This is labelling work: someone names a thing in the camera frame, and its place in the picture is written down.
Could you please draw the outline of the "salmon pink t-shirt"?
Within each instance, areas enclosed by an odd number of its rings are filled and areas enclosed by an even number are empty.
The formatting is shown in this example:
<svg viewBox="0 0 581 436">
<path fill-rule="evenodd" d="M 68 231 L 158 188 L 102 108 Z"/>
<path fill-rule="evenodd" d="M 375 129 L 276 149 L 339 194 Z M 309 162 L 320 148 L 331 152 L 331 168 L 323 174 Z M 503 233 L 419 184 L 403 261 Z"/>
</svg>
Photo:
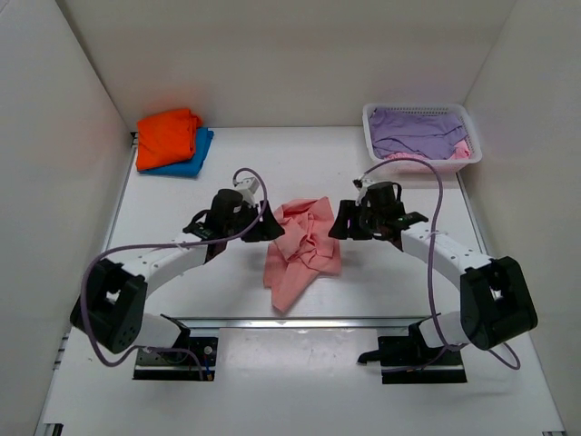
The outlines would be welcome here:
<svg viewBox="0 0 581 436">
<path fill-rule="evenodd" d="M 269 244 L 263 285 L 271 306 L 285 313 L 319 275 L 341 273 L 340 242 L 329 237 L 334 215 L 326 196 L 292 200 L 273 215 L 284 235 Z"/>
</svg>

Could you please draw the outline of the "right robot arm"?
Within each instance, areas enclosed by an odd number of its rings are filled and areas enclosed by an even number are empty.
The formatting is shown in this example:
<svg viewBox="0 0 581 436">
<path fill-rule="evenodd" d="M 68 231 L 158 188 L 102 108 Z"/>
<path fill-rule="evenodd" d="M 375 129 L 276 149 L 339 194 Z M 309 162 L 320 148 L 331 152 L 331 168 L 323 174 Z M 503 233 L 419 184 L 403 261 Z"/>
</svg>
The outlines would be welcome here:
<svg viewBox="0 0 581 436">
<path fill-rule="evenodd" d="M 428 363 L 443 347 L 473 345 L 489 351 L 538 325 L 537 311 L 520 264 L 469 249 L 435 228 L 436 220 L 407 212 L 398 183 L 356 179 L 354 200 L 340 201 L 329 236 L 335 240 L 391 243 L 424 262 L 459 292 L 459 309 L 410 326 L 407 352 Z"/>
</svg>

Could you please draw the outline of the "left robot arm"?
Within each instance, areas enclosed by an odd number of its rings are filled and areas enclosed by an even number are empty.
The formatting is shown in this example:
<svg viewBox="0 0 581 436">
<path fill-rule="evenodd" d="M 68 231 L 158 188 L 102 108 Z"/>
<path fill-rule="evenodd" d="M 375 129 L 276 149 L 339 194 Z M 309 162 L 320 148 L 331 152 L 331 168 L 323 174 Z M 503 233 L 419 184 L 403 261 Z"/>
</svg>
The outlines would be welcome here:
<svg viewBox="0 0 581 436">
<path fill-rule="evenodd" d="M 189 329 L 167 315 L 144 311 L 147 298 L 172 279 L 217 257 L 231 239 L 246 243 L 284 235 L 270 206 L 250 194 L 221 189 L 211 207 L 195 214 L 167 248 L 115 263 L 99 261 L 85 288 L 86 313 L 96 341 L 114 354 L 132 346 L 158 349 L 171 362 L 190 350 Z"/>
</svg>

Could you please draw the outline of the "purple t-shirt in basket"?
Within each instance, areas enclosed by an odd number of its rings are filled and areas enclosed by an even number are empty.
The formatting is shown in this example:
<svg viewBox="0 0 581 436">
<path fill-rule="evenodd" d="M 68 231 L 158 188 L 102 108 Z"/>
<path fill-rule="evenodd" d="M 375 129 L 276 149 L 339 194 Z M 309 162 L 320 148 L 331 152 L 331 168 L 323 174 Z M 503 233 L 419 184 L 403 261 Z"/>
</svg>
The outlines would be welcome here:
<svg viewBox="0 0 581 436">
<path fill-rule="evenodd" d="M 409 147 L 427 142 L 454 145 L 468 137 L 463 123 L 453 113 L 409 114 L 385 107 L 374 109 L 369 116 L 369 133 L 373 153 L 375 146 L 385 147 L 393 142 Z"/>
</svg>

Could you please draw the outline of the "white plastic basket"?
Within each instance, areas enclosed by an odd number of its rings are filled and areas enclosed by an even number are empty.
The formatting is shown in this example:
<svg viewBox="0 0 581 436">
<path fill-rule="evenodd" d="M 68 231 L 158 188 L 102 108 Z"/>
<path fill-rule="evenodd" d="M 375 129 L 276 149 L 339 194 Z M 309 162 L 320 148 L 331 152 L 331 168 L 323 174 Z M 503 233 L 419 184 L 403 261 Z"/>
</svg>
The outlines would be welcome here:
<svg viewBox="0 0 581 436">
<path fill-rule="evenodd" d="M 442 173 L 456 173 L 482 159 L 475 127 L 459 104 L 365 104 L 365 143 L 373 163 L 392 161 L 392 172 L 424 173 L 414 159 Z"/>
</svg>

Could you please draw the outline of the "folded orange t-shirt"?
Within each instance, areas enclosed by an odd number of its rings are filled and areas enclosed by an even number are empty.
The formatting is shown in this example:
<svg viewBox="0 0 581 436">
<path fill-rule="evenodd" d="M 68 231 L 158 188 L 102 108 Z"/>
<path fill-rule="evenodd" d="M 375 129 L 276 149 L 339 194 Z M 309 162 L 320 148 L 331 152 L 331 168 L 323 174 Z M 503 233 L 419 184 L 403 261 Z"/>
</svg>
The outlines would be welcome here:
<svg viewBox="0 0 581 436">
<path fill-rule="evenodd" d="M 153 114 L 138 121 L 137 170 L 143 172 L 192 159 L 196 133 L 202 126 L 201 117 L 188 108 Z"/>
</svg>

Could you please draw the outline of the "pink t-shirt in basket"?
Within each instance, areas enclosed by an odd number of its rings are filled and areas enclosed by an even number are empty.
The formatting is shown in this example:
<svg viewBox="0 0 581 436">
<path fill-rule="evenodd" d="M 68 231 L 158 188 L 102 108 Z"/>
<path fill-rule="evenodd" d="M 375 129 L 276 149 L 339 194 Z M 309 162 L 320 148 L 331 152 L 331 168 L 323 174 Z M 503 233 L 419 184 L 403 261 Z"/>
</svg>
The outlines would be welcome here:
<svg viewBox="0 0 581 436">
<path fill-rule="evenodd" d="M 396 157 L 418 157 L 426 160 L 467 160 L 472 157 L 468 143 L 461 140 L 454 145 L 447 143 L 419 143 L 411 147 L 400 142 L 393 142 L 385 147 L 374 147 L 374 153 L 384 159 Z"/>
</svg>

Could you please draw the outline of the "front aluminium rail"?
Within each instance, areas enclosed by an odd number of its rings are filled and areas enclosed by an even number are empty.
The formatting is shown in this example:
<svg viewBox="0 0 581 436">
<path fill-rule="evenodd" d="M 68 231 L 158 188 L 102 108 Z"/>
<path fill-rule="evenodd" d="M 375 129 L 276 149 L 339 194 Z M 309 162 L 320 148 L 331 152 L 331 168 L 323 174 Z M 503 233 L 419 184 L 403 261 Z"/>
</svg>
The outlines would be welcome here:
<svg viewBox="0 0 581 436">
<path fill-rule="evenodd" d="M 418 317 L 290 317 L 208 318 L 182 317 L 177 321 L 191 329 L 399 329 L 424 321 Z"/>
</svg>

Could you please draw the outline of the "aluminium rail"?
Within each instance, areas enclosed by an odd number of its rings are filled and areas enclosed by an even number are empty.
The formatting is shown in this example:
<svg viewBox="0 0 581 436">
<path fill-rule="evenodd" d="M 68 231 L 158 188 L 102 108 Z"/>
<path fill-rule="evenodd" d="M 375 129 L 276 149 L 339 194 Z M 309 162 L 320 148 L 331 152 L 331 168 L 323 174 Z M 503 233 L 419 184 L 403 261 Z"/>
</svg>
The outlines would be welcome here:
<svg viewBox="0 0 581 436">
<path fill-rule="evenodd" d="M 418 317 L 290 317 L 208 318 L 182 317 L 177 321 L 191 329 L 399 329 L 424 321 Z"/>
<path fill-rule="evenodd" d="M 130 184 L 132 175 L 135 171 L 135 160 L 137 158 L 137 133 L 131 132 L 131 144 L 130 144 L 130 155 L 127 161 L 126 171 L 123 177 L 123 183 L 120 191 L 116 197 L 115 208 L 113 210 L 113 215 L 108 224 L 107 230 L 105 232 L 103 244 L 101 249 L 103 251 L 112 249 L 118 245 L 123 245 L 118 241 L 117 227 L 121 219 L 123 203 L 128 192 L 128 186 Z"/>
</svg>

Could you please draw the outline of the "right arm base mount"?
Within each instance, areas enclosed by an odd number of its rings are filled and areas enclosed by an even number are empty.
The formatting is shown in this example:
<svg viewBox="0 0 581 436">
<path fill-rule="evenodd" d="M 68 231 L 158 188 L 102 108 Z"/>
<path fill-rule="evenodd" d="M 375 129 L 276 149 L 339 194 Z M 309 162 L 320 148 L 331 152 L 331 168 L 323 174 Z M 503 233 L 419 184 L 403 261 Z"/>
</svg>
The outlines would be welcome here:
<svg viewBox="0 0 581 436">
<path fill-rule="evenodd" d="M 357 364 L 378 363 L 386 384 L 460 384 L 468 381 L 460 351 L 429 348 L 416 325 L 402 334 L 381 334 L 375 350 L 362 353 Z"/>
</svg>

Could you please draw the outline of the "left aluminium rail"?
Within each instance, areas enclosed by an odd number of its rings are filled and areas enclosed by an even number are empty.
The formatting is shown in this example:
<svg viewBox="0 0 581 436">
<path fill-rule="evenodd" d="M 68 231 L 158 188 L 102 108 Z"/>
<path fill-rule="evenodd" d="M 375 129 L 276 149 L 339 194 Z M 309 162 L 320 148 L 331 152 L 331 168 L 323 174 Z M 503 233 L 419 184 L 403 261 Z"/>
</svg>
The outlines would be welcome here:
<svg viewBox="0 0 581 436">
<path fill-rule="evenodd" d="M 123 245 L 118 241 L 117 227 L 121 219 L 123 203 L 128 192 L 128 186 L 130 184 L 132 175 L 135 171 L 135 160 L 137 158 L 137 133 L 131 132 L 131 144 L 130 144 L 130 155 L 127 161 L 126 171 L 123 177 L 123 183 L 120 191 L 116 197 L 115 208 L 113 210 L 113 215 L 108 224 L 107 230 L 105 232 L 103 244 L 101 249 L 103 251 L 112 249 L 118 245 Z"/>
</svg>

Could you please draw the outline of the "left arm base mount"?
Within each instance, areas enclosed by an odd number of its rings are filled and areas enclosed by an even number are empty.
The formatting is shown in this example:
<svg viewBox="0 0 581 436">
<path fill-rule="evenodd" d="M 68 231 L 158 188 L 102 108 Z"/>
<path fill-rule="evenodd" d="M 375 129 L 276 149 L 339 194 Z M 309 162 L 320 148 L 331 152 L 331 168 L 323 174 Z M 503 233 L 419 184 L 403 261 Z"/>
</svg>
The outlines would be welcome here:
<svg viewBox="0 0 581 436">
<path fill-rule="evenodd" d="M 219 331 L 188 327 L 178 341 L 178 352 L 138 351 L 133 366 L 135 381 L 213 382 L 219 351 Z"/>
</svg>

